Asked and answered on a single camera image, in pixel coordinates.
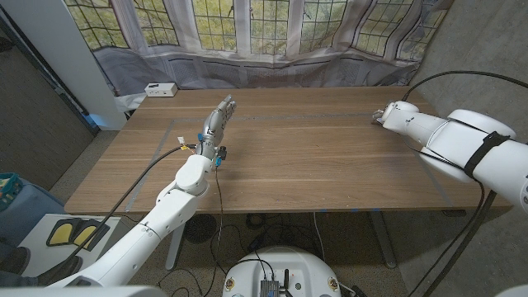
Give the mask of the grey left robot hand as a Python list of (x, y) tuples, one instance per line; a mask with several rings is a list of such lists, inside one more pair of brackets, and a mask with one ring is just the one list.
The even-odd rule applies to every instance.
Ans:
[(227, 95), (206, 118), (202, 130), (202, 139), (196, 147), (196, 153), (208, 159), (216, 155), (223, 137), (225, 126), (236, 109), (236, 102)]

